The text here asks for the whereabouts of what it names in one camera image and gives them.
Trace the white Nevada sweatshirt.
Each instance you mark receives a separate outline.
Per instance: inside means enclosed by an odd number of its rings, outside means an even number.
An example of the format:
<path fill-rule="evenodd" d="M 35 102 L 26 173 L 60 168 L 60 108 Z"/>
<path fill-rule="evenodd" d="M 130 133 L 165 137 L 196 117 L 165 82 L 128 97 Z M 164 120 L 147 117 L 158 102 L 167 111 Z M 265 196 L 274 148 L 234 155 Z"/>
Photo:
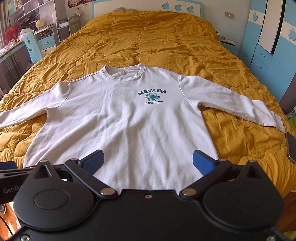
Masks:
<path fill-rule="evenodd" d="M 98 72 L 50 90 L 1 113 L 1 128 L 42 114 L 43 127 L 28 147 L 24 166 L 40 160 L 63 164 L 102 150 L 95 177 L 117 191 L 173 189 L 202 177 L 193 164 L 201 150 L 217 159 L 200 106 L 284 132 L 280 116 L 259 100 L 199 76 L 142 64 L 104 66 Z"/>

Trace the smartphone on bed edge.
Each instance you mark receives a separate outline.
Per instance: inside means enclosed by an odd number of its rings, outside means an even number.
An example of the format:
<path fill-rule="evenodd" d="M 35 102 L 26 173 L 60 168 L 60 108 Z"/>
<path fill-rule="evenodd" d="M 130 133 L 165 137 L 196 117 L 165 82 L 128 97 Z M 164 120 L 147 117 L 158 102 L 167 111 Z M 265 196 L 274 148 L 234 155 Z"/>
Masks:
<path fill-rule="evenodd" d="M 286 133 L 286 141 L 287 156 L 292 163 L 296 164 L 296 139 L 292 134 Z"/>

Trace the blue nightstand with items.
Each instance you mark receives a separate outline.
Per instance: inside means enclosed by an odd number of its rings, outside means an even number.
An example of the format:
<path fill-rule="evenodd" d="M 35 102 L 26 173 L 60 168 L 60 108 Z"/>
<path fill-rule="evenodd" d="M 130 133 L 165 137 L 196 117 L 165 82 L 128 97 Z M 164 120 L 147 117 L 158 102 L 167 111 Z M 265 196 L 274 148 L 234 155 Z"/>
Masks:
<path fill-rule="evenodd" d="M 237 46 L 236 43 L 233 42 L 232 40 L 228 39 L 227 37 L 225 37 L 224 35 L 222 35 L 219 32 L 216 32 L 218 39 L 220 41 L 220 43 L 222 44 L 222 46 L 224 48 L 226 48 L 227 50 L 229 50 L 233 55 L 237 54 Z"/>

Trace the light blue desk chair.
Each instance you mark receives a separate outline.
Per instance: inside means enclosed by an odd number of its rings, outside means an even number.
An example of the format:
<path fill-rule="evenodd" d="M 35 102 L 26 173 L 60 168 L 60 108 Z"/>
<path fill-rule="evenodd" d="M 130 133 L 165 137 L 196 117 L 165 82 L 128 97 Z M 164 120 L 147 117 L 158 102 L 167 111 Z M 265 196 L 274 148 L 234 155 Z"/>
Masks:
<path fill-rule="evenodd" d="M 39 46 L 37 44 L 36 38 L 32 32 L 29 32 L 23 36 L 23 42 L 27 48 L 31 61 L 35 64 L 40 61 L 43 56 Z"/>

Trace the mustard yellow quilt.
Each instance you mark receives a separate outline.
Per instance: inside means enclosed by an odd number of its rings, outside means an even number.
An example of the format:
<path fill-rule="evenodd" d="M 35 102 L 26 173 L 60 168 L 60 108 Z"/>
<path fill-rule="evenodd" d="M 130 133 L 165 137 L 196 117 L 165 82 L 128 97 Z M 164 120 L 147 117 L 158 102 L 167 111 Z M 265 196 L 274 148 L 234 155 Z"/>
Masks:
<path fill-rule="evenodd" d="M 4 96 L 1 110 L 16 108 L 59 80 L 74 80 L 105 65 L 138 63 L 198 75 L 261 100 L 293 133 L 275 97 L 220 44 L 208 20 L 170 11 L 117 11 L 93 18 L 30 68 Z M 283 133 L 213 108 L 202 108 L 202 114 L 219 156 L 234 164 L 255 159 L 281 195 L 295 190 L 295 164 L 287 157 Z"/>

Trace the blue white wardrobe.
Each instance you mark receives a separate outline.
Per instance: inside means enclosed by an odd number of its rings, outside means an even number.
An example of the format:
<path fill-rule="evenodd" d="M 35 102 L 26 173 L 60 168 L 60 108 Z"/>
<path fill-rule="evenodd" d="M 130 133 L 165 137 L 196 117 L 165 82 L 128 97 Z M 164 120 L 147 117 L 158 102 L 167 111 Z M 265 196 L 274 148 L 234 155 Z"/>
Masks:
<path fill-rule="evenodd" d="M 281 101 L 295 75 L 295 1 L 252 1 L 239 58 Z"/>

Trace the grey bedside cart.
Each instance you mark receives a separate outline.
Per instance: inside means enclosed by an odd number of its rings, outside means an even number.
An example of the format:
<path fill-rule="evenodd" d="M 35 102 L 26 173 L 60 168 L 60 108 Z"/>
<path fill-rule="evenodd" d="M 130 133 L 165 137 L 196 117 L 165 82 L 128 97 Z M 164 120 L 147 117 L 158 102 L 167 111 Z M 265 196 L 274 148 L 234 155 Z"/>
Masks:
<path fill-rule="evenodd" d="M 70 35 L 81 29 L 81 20 L 78 15 L 70 16 L 67 19 L 57 21 L 56 29 L 58 34 L 59 43 L 62 43 Z"/>

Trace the red bag on desk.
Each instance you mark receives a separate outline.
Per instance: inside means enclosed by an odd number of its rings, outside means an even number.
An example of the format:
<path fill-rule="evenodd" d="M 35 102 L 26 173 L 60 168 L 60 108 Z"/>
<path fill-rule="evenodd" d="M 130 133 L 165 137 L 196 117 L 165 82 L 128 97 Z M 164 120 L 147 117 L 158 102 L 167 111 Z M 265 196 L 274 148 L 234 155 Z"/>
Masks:
<path fill-rule="evenodd" d="M 21 27 L 19 25 L 15 25 L 12 27 L 8 27 L 4 30 L 4 40 L 5 44 L 8 45 L 11 40 L 17 40 L 19 34 L 21 32 Z"/>

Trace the grey blue shelf desk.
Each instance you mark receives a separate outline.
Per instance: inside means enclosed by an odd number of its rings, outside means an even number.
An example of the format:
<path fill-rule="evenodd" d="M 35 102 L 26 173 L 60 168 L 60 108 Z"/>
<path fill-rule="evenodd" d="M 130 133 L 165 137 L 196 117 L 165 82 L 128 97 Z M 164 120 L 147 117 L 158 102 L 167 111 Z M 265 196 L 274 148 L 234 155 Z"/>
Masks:
<path fill-rule="evenodd" d="M 18 39 L 12 40 L 1 54 L 1 62 L 26 47 L 23 36 L 29 32 L 34 34 L 43 57 L 60 44 L 56 23 L 67 19 L 64 1 L 8 1 L 8 11 L 11 26 L 19 25 L 22 29 Z"/>

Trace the white blue apple headboard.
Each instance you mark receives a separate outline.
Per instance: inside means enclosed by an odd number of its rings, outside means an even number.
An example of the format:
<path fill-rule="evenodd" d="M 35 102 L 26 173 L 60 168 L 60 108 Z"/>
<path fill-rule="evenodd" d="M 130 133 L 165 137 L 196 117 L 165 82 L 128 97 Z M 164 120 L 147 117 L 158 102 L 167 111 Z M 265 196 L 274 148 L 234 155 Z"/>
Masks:
<path fill-rule="evenodd" d="M 138 11 L 175 11 L 177 13 L 190 13 L 203 17 L 203 3 L 199 1 L 93 1 L 92 17 L 112 12 L 116 8 L 136 9 Z"/>

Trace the wall light switch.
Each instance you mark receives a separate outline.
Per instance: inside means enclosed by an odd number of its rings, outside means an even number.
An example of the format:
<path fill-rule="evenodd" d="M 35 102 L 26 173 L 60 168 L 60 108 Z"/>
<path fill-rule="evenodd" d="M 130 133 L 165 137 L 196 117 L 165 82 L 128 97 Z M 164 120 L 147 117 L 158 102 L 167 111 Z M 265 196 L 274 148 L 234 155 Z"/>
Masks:
<path fill-rule="evenodd" d="M 234 14 L 230 13 L 230 12 L 227 12 L 227 11 L 225 12 L 224 16 L 227 17 L 227 18 L 230 18 L 230 19 L 234 19 Z"/>

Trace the anime wall posters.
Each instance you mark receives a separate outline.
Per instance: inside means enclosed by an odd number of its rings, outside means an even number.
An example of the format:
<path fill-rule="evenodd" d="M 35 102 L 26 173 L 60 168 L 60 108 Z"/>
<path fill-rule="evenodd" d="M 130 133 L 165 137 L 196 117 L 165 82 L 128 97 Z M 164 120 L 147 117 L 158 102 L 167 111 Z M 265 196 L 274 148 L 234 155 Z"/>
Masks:
<path fill-rule="evenodd" d="M 68 7 L 77 7 L 80 5 L 88 5 L 88 3 L 93 2 L 93 0 L 67 0 L 68 2 Z"/>

